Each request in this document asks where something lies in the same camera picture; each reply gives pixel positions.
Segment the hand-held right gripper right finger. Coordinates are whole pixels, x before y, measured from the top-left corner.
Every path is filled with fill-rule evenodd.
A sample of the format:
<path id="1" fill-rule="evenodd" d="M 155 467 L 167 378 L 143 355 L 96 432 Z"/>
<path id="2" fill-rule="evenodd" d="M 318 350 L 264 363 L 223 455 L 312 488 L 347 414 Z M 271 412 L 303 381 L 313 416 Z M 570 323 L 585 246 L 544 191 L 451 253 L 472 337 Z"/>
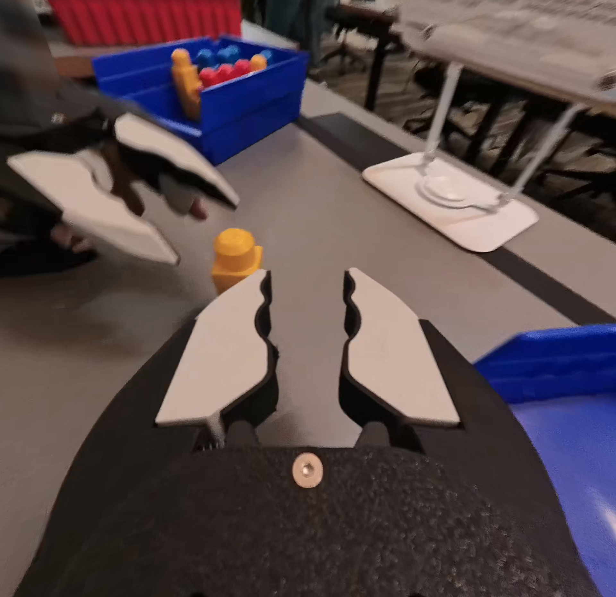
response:
<path id="1" fill-rule="evenodd" d="M 376 421 L 372 401 L 402 423 L 457 428 L 461 418 L 418 315 L 358 268 L 344 273 L 346 307 L 340 404 L 357 424 Z"/>

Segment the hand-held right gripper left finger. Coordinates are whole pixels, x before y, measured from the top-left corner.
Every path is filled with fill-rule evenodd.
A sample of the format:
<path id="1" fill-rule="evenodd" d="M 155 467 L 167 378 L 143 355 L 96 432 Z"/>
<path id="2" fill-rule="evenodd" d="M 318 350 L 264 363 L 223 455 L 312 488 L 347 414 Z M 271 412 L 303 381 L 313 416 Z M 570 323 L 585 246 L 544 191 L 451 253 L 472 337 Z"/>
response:
<path id="1" fill-rule="evenodd" d="M 157 426 L 253 426 L 275 413 L 278 353 L 269 338 L 272 278 L 259 269 L 195 319 L 155 418 Z"/>

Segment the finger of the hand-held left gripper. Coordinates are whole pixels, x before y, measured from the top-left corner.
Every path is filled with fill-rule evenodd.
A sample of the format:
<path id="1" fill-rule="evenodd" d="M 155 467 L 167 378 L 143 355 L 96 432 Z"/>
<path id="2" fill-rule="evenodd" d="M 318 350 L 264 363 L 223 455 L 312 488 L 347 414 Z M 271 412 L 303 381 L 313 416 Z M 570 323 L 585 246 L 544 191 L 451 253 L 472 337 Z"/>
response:
<path id="1" fill-rule="evenodd" d="M 237 208 L 240 197 L 195 147 L 162 126 L 135 114 L 115 119 L 115 141 L 123 164 L 155 190 L 162 176 Z"/>
<path id="2" fill-rule="evenodd" d="M 62 219 L 93 239 L 145 261 L 177 265 L 180 257 L 158 229 L 97 185 L 77 155 L 26 152 L 7 165 L 62 211 Z"/>

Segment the group of toy bricks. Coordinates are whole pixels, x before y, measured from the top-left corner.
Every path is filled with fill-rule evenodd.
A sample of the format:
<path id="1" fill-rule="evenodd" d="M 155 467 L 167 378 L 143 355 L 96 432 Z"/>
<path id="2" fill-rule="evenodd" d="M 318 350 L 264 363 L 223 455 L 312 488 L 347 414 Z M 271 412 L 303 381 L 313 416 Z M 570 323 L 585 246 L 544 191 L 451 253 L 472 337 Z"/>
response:
<path id="1" fill-rule="evenodd" d="M 265 70 L 273 64 L 273 54 L 262 50 L 250 58 L 242 57 L 238 45 L 219 50 L 204 48 L 195 60 L 184 47 L 171 54 L 171 75 L 184 115 L 195 122 L 201 118 L 201 95 L 204 91 L 252 73 Z"/>

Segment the blue plastic bin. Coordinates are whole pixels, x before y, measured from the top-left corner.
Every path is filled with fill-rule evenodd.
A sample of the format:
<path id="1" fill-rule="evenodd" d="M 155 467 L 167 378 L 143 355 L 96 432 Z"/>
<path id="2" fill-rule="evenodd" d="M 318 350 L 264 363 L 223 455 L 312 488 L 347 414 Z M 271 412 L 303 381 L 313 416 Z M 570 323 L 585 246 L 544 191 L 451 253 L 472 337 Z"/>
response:
<path id="1" fill-rule="evenodd" d="M 521 333 L 475 362 L 554 485 L 602 596 L 615 596 L 615 324 Z"/>
<path id="2" fill-rule="evenodd" d="M 239 59 L 266 52 L 266 69 L 221 83 L 201 95 L 200 121 L 189 119 L 171 73 L 172 53 L 189 52 L 193 62 L 204 49 L 216 54 L 236 47 Z M 152 119 L 219 165 L 294 122 L 301 109 L 309 57 L 302 51 L 268 47 L 223 35 L 181 39 L 107 54 L 92 60 L 99 90 L 139 106 Z"/>

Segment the yellow one-stud block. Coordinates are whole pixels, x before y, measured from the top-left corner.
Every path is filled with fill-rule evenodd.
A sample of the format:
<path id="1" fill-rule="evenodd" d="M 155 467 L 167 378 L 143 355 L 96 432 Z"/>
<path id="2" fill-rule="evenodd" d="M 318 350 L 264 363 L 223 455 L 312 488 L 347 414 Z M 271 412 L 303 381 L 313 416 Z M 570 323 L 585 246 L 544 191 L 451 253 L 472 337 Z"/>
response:
<path id="1" fill-rule="evenodd" d="M 262 267 L 263 248 L 249 231 L 230 228 L 214 240 L 211 277 L 218 295 Z"/>

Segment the red plastic bin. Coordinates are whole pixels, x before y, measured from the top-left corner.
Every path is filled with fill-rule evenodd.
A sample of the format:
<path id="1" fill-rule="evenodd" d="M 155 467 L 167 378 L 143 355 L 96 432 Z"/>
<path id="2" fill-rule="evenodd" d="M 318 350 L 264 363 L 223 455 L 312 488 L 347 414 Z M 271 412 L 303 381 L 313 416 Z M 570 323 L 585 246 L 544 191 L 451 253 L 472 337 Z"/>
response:
<path id="1" fill-rule="evenodd" d="M 240 36 L 241 0 L 47 0 L 80 47 L 130 47 Z"/>

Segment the white document stand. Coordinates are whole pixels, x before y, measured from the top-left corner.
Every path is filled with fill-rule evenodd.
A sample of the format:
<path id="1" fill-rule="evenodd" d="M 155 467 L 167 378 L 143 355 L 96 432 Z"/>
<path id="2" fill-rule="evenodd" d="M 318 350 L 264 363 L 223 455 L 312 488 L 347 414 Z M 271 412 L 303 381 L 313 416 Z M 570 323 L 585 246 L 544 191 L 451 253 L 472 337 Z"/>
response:
<path id="1" fill-rule="evenodd" d="M 574 117 L 615 100 L 615 28 L 511 11 L 433 24 L 423 31 L 419 49 L 449 61 L 424 148 L 368 167 L 362 177 L 459 247 L 492 252 L 538 221 L 538 215 L 518 198 Z M 464 67 L 492 69 L 556 89 L 572 100 L 506 191 L 437 158 Z"/>

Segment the wooden top desk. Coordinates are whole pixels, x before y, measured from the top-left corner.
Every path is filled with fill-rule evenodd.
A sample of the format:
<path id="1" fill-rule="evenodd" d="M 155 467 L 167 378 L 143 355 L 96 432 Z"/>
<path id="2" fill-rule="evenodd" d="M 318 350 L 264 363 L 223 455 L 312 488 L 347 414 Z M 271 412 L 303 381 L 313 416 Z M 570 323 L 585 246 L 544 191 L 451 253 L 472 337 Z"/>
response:
<path id="1" fill-rule="evenodd" d="M 335 35 L 339 37 L 344 33 L 348 38 L 351 31 L 357 31 L 369 39 L 376 40 L 376 48 L 373 51 L 373 62 L 368 77 L 364 108 L 373 112 L 378 99 L 378 91 L 381 82 L 382 68 L 386 57 L 392 52 L 401 52 L 404 45 L 400 35 L 393 31 L 394 17 L 380 13 L 373 9 L 356 6 L 339 5 L 327 9 L 327 17 L 335 26 Z M 451 101 L 451 108 L 464 110 L 469 113 L 467 106 L 485 106 L 484 113 L 478 126 L 468 132 L 462 126 L 449 117 L 441 134 L 440 146 L 449 154 L 451 136 L 456 134 L 466 141 L 466 148 L 461 159 L 475 165 L 484 144 L 489 138 L 493 127 L 496 125 L 503 109 L 509 102 L 521 102 L 522 114 L 515 128 L 510 130 L 508 137 L 501 147 L 497 158 L 492 163 L 489 175 L 499 177 L 506 167 L 512 162 L 515 151 L 529 140 L 531 124 L 536 122 L 548 122 L 554 126 L 556 118 L 566 108 L 566 104 L 552 96 L 543 96 L 527 88 L 519 88 L 508 83 L 493 80 L 482 75 L 464 69 L 458 81 L 456 92 Z M 567 139 L 573 134 L 588 136 L 594 141 L 584 151 L 587 157 L 603 155 L 615 158 L 615 117 L 602 112 L 591 115 L 589 112 L 579 112 L 573 119 L 566 134 L 557 143 L 553 152 L 548 155 L 547 170 L 542 170 L 540 176 L 546 174 L 569 177 L 588 184 L 601 183 L 609 177 L 615 176 L 615 171 L 603 172 L 598 170 L 566 170 L 558 169 L 551 165 L 551 159 L 565 145 Z"/>

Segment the printed instruction sheet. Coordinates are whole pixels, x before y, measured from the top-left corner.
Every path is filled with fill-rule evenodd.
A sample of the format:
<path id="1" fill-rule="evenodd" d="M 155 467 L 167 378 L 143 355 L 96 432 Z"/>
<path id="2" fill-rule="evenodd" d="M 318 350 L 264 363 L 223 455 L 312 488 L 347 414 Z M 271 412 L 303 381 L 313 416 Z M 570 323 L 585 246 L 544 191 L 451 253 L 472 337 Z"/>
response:
<path id="1" fill-rule="evenodd" d="M 522 18 L 542 31 L 565 36 L 581 49 L 615 54 L 615 0 L 400 0 L 398 25 L 470 23 L 481 17 Z"/>

